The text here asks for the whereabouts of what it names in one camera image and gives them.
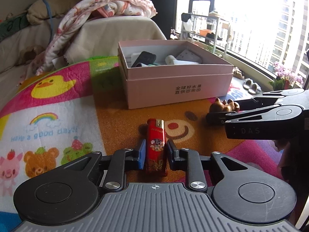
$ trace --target pillow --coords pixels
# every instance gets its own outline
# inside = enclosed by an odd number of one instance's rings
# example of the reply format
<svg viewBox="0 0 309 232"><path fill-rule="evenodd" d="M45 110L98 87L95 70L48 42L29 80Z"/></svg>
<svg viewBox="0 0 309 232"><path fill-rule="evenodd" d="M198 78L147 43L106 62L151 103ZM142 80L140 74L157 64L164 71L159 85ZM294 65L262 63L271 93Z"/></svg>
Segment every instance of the pillow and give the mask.
<svg viewBox="0 0 309 232"><path fill-rule="evenodd" d="M81 0L46 0L50 6L52 16L66 14L73 6ZM38 0L33 3L27 14L27 19L30 24L41 24L44 19L48 19L49 15L43 0Z"/></svg>

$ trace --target potted plant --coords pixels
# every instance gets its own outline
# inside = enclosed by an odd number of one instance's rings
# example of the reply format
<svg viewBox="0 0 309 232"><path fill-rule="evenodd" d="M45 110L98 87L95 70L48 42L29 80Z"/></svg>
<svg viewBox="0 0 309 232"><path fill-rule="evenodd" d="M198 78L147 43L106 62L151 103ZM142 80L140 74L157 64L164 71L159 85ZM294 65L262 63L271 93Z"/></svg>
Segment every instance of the potted plant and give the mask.
<svg viewBox="0 0 309 232"><path fill-rule="evenodd" d="M269 82L273 90L286 90L292 89L296 82L303 84L302 76L296 75L291 69L287 69L282 64L275 62L276 78L272 82Z"/></svg>

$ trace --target pig cartoon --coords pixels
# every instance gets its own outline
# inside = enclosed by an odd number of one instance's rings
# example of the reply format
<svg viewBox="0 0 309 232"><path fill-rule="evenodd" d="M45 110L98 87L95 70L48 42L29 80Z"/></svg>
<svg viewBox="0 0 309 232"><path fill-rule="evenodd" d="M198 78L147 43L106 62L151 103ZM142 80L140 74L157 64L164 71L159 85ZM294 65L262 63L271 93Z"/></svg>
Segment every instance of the pig cartoon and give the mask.
<svg viewBox="0 0 309 232"><path fill-rule="evenodd" d="M15 156L15 151L11 150L7 154L7 158L0 157L0 185L3 187L2 196L8 193L13 196L13 185L16 185L14 179L20 170L20 160L23 153Z"/></svg>

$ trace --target black gripper pad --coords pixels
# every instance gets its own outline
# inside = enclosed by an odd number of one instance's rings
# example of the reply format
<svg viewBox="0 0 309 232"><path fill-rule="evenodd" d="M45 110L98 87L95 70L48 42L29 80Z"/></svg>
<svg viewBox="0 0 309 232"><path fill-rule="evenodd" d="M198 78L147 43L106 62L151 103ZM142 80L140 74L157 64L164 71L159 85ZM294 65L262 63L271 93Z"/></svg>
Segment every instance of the black gripper pad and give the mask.
<svg viewBox="0 0 309 232"><path fill-rule="evenodd" d="M182 183L129 183L108 193L89 215L60 226L23 222L15 232L293 232L289 222L247 225L221 214L208 195L191 192Z"/></svg>

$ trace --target frog cartoon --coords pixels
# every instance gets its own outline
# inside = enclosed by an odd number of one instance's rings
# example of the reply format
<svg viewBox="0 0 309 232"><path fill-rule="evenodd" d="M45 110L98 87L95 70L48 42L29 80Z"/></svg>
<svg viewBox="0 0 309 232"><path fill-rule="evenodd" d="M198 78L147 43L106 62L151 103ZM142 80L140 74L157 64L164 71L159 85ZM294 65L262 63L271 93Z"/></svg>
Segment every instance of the frog cartoon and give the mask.
<svg viewBox="0 0 309 232"><path fill-rule="evenodd" d="M63 150L63 157L61 159L61 165L66 164L72 160L75 160L85 154L92 152L93 145L92 143L82 144L77 137L74 137L74 141L70 147L67 147Z"/></svg>

